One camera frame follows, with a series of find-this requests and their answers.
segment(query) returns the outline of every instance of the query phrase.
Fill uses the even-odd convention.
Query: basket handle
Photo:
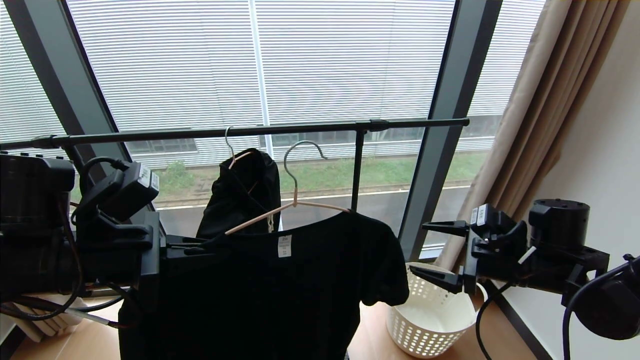
[[[486,289],[484,288],[484,286],[480,285],[479,283],[476,283],[476,286],[482,292],[482,296],[484,298],[483,303],[485,303],[487,301],[487,299],[489,298],[489,294],[486,293]],[[478,311],[480,311],[480,309],[476,310],[476,317],[478,316]]]

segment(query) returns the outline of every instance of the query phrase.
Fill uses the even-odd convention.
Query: black t-shirt
[[[149,357],[342,359],[360,301],[394,306],[409,295],[397,238],[358,213],[206,247],[227,256],[161,283],[159,310],[141,325]]]

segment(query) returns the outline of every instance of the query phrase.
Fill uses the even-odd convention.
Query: curtain fold
[[[516,220],[560,157],[561,144],[588,94],[628,0],[549,0],[536,25],[493,148],[458,218],[489,202]],[[450,238],[438,266],[452,269],[464,239]]]

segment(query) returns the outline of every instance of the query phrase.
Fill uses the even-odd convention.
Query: wooden floor
[[[89,305],[104,299],[87,301]],[[96,315],[117,320],[120,305],[94,312]],[[367,307],[360,304],[361,321],[349,346],[352,360],[409,360],[396,346],[386,328],[388,306],[378,303]],[[535,357],[514,330],[502,311],[492,304],[483,315],[483,341],[494,360],[535,360]],[[63,333],[46,338],[41,343],[26,339],[14,353],[13,360],[56,359],[119,359],[118,331],[89,320],[68,328]],[[484,359],[473,329],[467,331],[439,360]]]

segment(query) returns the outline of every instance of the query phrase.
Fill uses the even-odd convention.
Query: laundry basket
[[[476,323],[476,310],[466,293],[453,294],[435,286],[409,271],[409,266],[447,272],[443,268],[423,263],[407,263],[409,299],[391,307],[387,315],[387,330],[404,352],[421,359],[436,357]],[[487,299],[486,290],[477,285]]]

